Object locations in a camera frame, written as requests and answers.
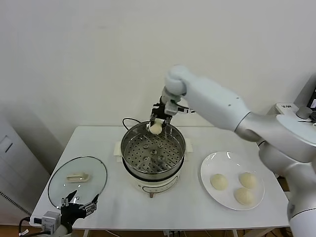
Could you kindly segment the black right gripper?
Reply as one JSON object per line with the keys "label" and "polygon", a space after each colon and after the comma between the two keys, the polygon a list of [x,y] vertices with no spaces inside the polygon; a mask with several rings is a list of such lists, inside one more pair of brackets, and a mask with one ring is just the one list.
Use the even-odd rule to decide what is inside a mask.
{"label": "black right gripper", "polygon": [[160,97],[158,103],[153,104],[152,114],[150,116],[150,127],[155,124],[156,119],[164,120],[163,127],[170,124],[172,120],[172,116],[165,113],[165,104],[162,102],[162,97]]}

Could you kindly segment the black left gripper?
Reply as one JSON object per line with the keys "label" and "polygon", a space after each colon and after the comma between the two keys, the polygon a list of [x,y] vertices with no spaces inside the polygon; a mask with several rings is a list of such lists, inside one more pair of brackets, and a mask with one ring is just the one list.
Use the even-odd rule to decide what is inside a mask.
{"label": "black left gripper", "polygon": [[66,228],[71,228],[77,219],[84,219],[87,215],[91,215],[97,209],[98,194],[91,202],[83,205],[70,203],[76,193],[77,190],[74,190],[61,199],[61,224]]}

